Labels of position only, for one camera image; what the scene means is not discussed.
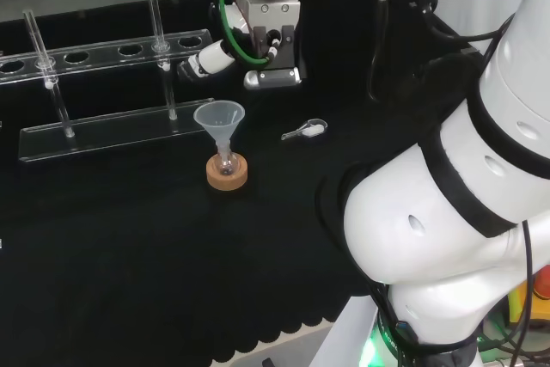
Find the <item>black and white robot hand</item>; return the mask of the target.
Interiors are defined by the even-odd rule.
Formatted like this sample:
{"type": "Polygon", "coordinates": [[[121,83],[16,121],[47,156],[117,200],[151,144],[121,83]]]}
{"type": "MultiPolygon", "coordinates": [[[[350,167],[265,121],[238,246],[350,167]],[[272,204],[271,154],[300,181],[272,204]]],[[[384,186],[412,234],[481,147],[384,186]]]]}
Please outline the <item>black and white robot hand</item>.
{"type": "Polygon", "coordinates": [[[224,18],[212,8],[222,38],[178,64],[181,80],[207,83],[241,67],[248,90],[301,83],[298,0],[235,0],[225,6],[224,18]]]}

